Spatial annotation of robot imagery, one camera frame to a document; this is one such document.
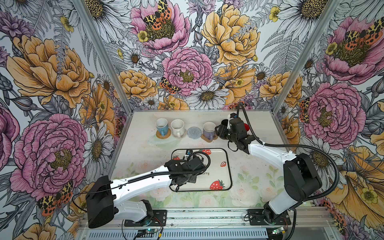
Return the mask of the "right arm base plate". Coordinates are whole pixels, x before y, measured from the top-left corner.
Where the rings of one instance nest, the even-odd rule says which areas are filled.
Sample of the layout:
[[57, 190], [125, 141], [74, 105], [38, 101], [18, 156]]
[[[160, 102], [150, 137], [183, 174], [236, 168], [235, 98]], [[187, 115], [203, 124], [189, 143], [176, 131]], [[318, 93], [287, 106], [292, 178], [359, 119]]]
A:
[[248, 209], [246, 218], [251, 226], [289, 226], [292, 224], [288, 211], [277, 215], [268, 209]]

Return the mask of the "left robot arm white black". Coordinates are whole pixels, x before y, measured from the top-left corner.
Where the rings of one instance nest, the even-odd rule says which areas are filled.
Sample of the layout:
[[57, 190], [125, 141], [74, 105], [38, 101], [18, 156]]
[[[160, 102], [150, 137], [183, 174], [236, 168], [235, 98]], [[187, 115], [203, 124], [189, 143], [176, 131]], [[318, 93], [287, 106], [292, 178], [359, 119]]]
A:
[[154, 217], [149, 201], [131, 199], [159, 188], [195, 183], [211, 165], [203, 152], [186, 155], [182, 160], [169, 160], [164, 165], [132, 178], [110, 180], [100, 177], [86, 193], [88, 227], [96, 229], [113, 219], [129, 220], [147, 225]]

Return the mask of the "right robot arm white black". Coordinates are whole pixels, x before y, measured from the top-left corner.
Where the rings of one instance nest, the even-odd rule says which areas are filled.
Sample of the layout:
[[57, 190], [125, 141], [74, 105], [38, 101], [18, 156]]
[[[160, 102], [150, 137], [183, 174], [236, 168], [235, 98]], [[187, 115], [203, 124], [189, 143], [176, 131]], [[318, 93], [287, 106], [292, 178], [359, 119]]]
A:
[[268, 147], [248, 134], [240, 118], [223, 120], [215, 127], [215, 133], [219, 138], [234, 143], [237, 150], [263, 159], [283, 171], [284, 190], [264, 205], [263, 219], [267, 224], [276, 223], [287, 210], [301, 205], [323, 185], [310, 156], [286, 152], [281, 147]]

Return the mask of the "grey woven round coaster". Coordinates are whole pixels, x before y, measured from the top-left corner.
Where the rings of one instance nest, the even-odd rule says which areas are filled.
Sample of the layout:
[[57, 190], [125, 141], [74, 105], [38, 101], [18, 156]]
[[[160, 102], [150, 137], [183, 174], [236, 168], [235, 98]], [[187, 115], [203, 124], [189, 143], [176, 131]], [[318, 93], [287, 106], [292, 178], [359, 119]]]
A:
[[199, 139], [202, 134], [203, 134], [203, 132], [199, 127], [190, 127], [187, 130], [187, 136], [193, 140]]

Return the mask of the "white mug red inside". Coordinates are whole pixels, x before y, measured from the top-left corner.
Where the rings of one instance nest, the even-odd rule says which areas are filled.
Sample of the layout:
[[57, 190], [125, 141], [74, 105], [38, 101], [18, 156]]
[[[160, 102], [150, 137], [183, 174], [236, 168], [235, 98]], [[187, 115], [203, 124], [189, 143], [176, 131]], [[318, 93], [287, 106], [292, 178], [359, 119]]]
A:
[[246, 130], [246, 132], [248, 132], [248, 131], [250, 130], [249, 125], [248, 125], [248, 124], [244, 124], [244, 126], [245, 126], [245, 130]]

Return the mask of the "blue mug white inside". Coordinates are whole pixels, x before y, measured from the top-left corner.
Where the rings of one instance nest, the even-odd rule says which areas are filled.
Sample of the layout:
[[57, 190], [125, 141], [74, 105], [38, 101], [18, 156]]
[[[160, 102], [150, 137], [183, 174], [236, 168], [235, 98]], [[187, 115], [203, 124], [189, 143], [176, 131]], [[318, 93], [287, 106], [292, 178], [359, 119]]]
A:
[[166, 120], [164, 118], [157, 119], [155, 122], [155, 125], [156, 125], [157, 130], [169, 128], [168, 120]]

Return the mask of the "cork paw print coaster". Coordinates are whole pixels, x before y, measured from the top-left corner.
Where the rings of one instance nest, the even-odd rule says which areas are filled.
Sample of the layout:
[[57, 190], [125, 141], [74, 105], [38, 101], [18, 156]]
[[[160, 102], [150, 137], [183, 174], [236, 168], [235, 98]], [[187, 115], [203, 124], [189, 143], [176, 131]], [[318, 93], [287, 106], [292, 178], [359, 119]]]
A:
[[211, 143], [211, 142], [217, 140], [217, 139], [218, 139], [218, 136], [214, 135], [213, 139], [210, 140], [210, 139], [206, 138], [206, 137], [204, 136], [204, 134], [202, 134], [202, 135], [201, 135], [201, 139], [203, 139], [203, 140], [206, 141], [207, 143]]

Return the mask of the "woven rattan round coaster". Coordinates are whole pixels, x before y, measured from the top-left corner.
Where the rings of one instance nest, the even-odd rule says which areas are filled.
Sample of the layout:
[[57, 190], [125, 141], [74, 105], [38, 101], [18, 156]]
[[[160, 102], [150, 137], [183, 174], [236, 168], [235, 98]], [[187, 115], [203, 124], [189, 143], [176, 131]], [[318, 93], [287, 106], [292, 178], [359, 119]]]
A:
[[171, 134], [172, 134], [172, 131], [170, 129], [168, 129], [168, 128], [166, 128], [166, 129], [159, 129], [156, 132], [156, 137], [158, 139], [164, 140], [164, 139], [169, 138], [171, 136]]

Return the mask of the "black mug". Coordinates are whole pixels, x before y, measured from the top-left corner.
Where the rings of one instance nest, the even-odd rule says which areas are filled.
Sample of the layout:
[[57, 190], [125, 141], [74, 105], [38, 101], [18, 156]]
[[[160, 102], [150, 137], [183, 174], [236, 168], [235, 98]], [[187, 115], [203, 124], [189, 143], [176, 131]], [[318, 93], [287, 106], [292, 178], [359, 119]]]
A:
[[221, 124], [222, 124], [223, 126], [225, 126], [226, 128], [228, 127], [228, 123], [229, 123], [229, 120], [228, 120], [228, 119], [224, 119], [224, 120], [222, 120], [222, 122], [221, 122]]

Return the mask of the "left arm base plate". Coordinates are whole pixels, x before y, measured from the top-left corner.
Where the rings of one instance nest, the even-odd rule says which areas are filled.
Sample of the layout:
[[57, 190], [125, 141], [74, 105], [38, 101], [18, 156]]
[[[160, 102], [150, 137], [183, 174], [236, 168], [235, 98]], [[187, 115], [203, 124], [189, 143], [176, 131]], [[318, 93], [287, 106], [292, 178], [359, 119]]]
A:
[[164, 227], [167, 222], [167, 210], [153, 210], [139, 222], [125, 220], [125, 227]]

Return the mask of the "white mug purple handle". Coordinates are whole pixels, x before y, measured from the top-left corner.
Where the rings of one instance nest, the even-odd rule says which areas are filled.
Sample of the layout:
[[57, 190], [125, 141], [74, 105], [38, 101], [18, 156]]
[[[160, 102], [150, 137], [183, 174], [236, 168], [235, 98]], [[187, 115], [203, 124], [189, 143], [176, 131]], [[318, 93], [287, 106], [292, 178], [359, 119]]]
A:
[[203, 125], [203, 134], [206, 138], [212, 140], [214, 135], [216, 135], [216, 130], [215, 130], [215, 123], [213, 122], [206, 122]]

